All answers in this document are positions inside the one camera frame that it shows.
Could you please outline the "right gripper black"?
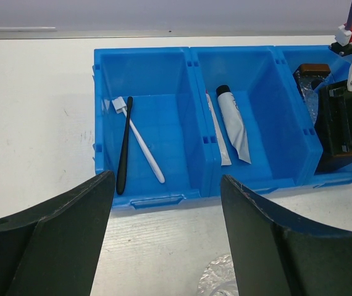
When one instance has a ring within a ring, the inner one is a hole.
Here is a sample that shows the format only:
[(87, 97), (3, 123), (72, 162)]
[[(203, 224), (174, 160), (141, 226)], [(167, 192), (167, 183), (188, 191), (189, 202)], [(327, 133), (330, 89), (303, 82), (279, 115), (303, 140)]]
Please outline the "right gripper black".
[(347, 81), (318, 89), (315, 131), (322, 145), (318, 173), (329, 173), (352, 164), (352, 91)]

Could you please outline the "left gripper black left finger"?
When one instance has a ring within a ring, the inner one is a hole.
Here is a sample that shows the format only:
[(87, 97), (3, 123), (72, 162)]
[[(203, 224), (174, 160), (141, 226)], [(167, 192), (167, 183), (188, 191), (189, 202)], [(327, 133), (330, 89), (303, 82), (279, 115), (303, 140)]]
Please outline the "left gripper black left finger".
[(0, 218), (0, 295), (89, 295), (114, 190), (105, 171)]

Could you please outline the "clear holder with brown ends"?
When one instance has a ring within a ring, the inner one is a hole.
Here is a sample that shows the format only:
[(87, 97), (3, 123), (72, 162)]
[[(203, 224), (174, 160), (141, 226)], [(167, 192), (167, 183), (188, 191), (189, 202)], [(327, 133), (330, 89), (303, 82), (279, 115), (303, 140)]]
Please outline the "clear holder with brown ends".
[(332, 77), (330, 67), (327, 64), (301, 64), (293, 77), (311, 121), (315, 124), (319, 110), (319, 86)]

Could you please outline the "clear plastic cup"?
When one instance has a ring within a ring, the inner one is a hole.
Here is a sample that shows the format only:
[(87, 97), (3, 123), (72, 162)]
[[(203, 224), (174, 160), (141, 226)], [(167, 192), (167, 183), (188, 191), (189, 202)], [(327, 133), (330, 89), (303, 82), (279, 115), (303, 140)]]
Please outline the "clear plastic cup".
[(239, 296), (236, 280), (221, 283), (209, 295), (210, 296)]

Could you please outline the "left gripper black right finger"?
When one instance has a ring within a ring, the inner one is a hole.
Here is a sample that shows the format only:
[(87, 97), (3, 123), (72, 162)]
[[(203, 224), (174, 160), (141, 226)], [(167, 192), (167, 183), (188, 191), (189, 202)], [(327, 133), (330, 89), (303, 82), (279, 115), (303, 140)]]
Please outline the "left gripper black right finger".
[(220, 195), (240, 295), (352, 295), (352, 231), (305, 218), (229, 175)]

